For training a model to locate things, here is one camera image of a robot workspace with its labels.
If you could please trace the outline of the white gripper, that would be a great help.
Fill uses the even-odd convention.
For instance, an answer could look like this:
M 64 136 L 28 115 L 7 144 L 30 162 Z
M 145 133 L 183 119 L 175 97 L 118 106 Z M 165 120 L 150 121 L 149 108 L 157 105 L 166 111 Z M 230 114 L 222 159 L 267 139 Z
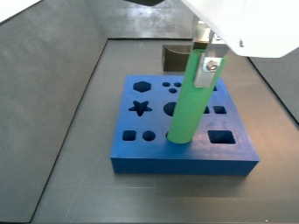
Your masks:
M 193 20 L 193 49 L 203 49 L 194 78 L 209 88 L 230 51 L 281 58 L 299 47 L 299 0 L 182 0 Z M 213 43 L 214 32 L 229 46 Z

